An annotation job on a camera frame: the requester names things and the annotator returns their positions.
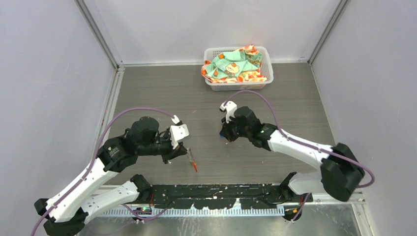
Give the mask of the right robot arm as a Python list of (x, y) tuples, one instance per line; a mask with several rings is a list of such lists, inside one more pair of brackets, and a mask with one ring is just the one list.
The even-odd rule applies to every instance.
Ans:
[(282, 181), (281, 197), (288, 202), (301, 194), (324, 192), (346, 202), (365, 176), (364, 168), (356, 164), (357, 159), (346, 144), (330, 146), (291, 135), (276, 125), (260, 122), (251, 109), (238, 107), (232, 101), (221, 105), (219, 110), (225, 113), (220, 135), (229, 142), (247, 138), (257, 148), (283, 153), (317, 170), (289, 174)]

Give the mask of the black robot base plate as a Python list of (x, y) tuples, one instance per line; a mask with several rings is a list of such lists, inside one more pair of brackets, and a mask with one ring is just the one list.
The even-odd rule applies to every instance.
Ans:
[(158, 184), (141, 193), (136, 204), (174, 209), (272, 209), (289, 203), (299, 206), (306, 194), (297, 195), (287, 186), (273, 184)]

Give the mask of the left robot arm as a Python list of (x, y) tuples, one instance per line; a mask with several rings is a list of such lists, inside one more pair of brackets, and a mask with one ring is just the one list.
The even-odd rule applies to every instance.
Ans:
[(67, 187), (50, 199), (38, 199), (37, 213), (44, 217), (49, 236), (74, 236), (99, 214), (121, 204), (146, 203), (151, 197), (151, 185), (142, 175), (134, 175), (121, 186), (104, 194), (93, 193), (125, 168), (135, 164), (140, 156), (161, 156), (165, 164), (187, 154), (183, 141), (190, 137), (186, 124), (178, 118), (163, 132), (159, 122), (142, 117), (125, 133), (108, 139), (98, 149), (93, 162)]

